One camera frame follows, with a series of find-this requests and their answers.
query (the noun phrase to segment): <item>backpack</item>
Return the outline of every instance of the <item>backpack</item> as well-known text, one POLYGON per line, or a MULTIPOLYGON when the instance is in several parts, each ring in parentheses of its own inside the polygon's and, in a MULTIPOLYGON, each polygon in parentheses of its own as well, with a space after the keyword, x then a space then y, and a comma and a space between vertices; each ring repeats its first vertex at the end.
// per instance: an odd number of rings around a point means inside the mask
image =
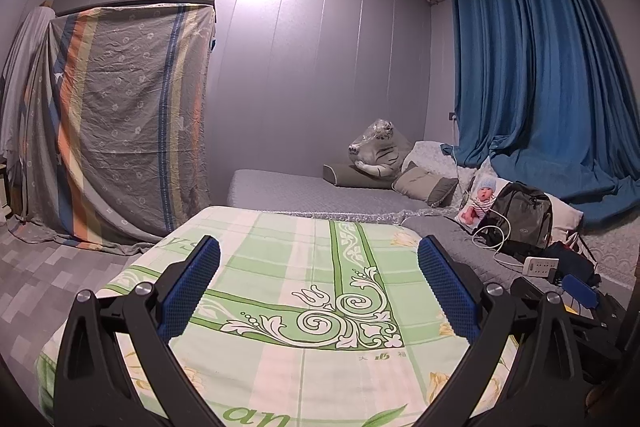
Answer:
MULTIPOLYGON (((549 197, 537 188, 513 182, 505 185, 491 208, 495 212, 487 212, 478 227, 494 225, 500 227, 505 236, 509 234, 500 251, 521 263, 529 255, 539 257, 551 239, 553 213, 549 197), (505 216, 509 223, 496 212, 505 216)), ((484 237, 489 247, 496 247, 502 242, 502 234, 496 229, 483 230, 479 235, 484 237)))

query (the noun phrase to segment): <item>metal screw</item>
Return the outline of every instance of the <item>metal screw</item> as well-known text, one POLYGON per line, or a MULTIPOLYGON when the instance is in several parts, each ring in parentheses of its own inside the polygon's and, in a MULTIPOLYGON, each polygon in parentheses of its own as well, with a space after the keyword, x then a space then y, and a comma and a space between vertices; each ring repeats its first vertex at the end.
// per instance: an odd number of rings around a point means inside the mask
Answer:
POLYGON ((499 284, 492 282, 486 286, 486 292, 491 296, 497 297, 504 293, 504 288, 499 284))
POLYGON ((154 289, 154 286, 150 282, 141 282, 136 286, 136 295, 145 296, 149 295, 154 289))
POLYGON ((91 298, 91 290, 82 290, 78 292, 76 295, 76 300, 78 302, 87 302, 91 298))
POLYGON ((560 302, 562 302, 562 299, 556 292, 547 293, 546 300, 548 300, 551 304, 559 304, 560 302))

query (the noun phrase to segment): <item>blue gripper pad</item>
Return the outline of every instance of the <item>blue gripper pad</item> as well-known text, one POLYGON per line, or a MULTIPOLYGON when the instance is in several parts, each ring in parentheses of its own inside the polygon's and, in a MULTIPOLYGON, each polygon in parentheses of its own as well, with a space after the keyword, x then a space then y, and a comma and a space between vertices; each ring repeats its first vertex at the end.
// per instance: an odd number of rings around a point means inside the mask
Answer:
POLYGON ((158 336, 165 343, 184 333, 219 266, 220 245, 213 237, 209 237, 164 300, 158 336))
POLYGON ((423 237, 418 245, 418 266, 455 334, 472 344, 480 334, 476 303, 429 237, 423 237))

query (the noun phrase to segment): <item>blue knit hat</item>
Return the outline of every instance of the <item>blue knit hat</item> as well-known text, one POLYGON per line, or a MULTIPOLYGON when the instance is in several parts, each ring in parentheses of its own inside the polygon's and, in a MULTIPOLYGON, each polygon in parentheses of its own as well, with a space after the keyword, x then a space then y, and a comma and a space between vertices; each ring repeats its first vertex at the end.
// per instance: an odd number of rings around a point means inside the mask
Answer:
POLYGON ((480 180, 480 184, 478 185, 478 190, 481 188, 490 188, 495 192, 495 178, 482 178, 480 180))

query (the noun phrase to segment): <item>black bag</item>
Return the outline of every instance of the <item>black bag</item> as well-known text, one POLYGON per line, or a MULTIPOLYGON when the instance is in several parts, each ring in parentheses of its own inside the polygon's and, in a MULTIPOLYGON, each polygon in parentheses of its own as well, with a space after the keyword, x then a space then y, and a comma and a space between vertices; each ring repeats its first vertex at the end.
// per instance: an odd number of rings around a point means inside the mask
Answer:
POLYGON ((559 284, 565 275, 573 275, 576 279, 581 280, 592 288, 601 281, 601 277, 594 272, 595 266, 593 263, 586 257, 565 247, 561 241, 556 241, 545 248, 540 257, 558 259, 558 269, 556 269, 554 284, 559 284))
MULTIPOLYGON (((540 257, 551 239, 553 214, 549 197, 537 188, 514 182, 500 191, 491 208, 495 212, 487 212, 478 227, 494 225, 504 232, 505 237, 509 234, 500 251, 521 263, 528 256, 540 257), (511 232, 509 223, 496 212, 509 220, 511 232)), ((483 230, 479 235, 490 247, 502 242, 502 234, 496 229, 483 230)))

